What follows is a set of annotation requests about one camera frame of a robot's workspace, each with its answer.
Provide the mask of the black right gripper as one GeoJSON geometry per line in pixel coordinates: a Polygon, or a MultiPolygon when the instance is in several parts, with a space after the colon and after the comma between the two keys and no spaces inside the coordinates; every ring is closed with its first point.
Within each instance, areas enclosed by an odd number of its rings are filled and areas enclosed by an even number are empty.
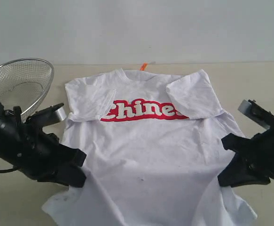
{"type": "Polygon", "coordinates": [[[225,150],[240,155],[218,175],[221,187],[268,185],[274,179],[274,127],[251,139],[230,133],[221,142],[225,150]]]}

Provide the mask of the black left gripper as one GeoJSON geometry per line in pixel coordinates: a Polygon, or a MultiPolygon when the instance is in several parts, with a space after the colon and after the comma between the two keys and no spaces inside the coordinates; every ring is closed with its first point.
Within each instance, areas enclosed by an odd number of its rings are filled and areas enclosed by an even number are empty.
{"type": "Polygon", "coordinates": [[[16,164],[20,172],[38,182],[83,187],[86,176],[77,168],[87,157],[82,150],[62,145],[54,133],[46,134],[32,125],[22,123],[18,131],[23,142],[16,164]]]}

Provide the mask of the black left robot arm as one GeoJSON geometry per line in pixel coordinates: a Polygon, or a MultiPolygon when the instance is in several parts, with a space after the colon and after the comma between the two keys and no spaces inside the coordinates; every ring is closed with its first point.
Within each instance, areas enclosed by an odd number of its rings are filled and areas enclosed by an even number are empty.
{"type": "Polygon", "coordinates": [[[0,158],[12,164],[0,173],[20,171],[38,182],[82,188],[86,175],[81,167],[86,154],[62,145],[54,133],[43,128],[62,121],[63,103],[50,106],[21,119],[21,108],[6,110],[0,102],[0,158]]]}

